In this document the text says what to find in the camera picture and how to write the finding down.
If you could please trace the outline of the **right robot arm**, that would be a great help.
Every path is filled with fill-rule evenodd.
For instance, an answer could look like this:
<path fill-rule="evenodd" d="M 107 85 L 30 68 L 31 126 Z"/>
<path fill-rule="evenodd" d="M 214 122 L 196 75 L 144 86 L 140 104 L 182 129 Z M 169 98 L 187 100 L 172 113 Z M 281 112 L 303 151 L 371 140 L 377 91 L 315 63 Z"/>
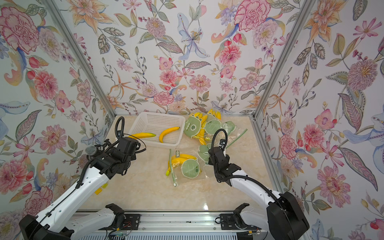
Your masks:
<path fill-rule="evenodd" d="M 249 205 L 237 208 L 234 214 L 245 225 L 268 231 L 275 240 L 298 240 L 309 230 L 309 222 L 293 194 L 269 189 L 249 177 L 239 166 L 230 163 L 223 147 L 210 149 L 209 156 L 209 165 L 214 167 L 219 183 L 238 189 L 264 208 L 257 210 Z"/>

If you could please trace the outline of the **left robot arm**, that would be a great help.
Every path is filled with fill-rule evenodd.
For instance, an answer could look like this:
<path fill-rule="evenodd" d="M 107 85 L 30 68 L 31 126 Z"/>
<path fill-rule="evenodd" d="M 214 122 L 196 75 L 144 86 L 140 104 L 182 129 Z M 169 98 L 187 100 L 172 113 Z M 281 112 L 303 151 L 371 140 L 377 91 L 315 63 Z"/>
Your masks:
<path fill-rule="evenodd" d="M 87 163 L 80 178 L 63 195 L 36 216 L 26 215 L 19 226 L 25 240 L 78 240 L 99 229 L 121 229 L 125 212 L 116 204 L 106 205 L 96 213 L 77 220 L 72 216 L 79 207 L 115 175 L 125 175 L 136 159 L 141 144 L 122 137 L 115 143 L 86 148 Z"/>

